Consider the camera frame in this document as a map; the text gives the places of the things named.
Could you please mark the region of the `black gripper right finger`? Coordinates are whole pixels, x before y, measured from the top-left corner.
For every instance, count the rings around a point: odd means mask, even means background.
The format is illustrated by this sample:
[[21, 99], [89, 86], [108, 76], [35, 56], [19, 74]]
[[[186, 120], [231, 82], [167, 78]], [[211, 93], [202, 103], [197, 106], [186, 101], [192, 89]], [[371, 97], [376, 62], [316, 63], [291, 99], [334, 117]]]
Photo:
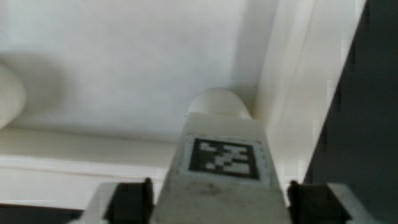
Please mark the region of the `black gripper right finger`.
[[293, 224], [348, 224], [352, 215], [327, 184], [289, 181], [289, 216]]

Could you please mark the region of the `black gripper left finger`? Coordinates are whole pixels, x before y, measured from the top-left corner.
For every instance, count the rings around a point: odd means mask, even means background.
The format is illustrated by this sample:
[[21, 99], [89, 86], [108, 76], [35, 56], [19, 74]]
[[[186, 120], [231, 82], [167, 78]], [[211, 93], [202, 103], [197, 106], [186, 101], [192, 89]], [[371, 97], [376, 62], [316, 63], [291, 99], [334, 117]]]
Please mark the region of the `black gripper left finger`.
[[106, 224], [149, 224], [154, 208], [153, 182], [119, 183], [103, 219]]

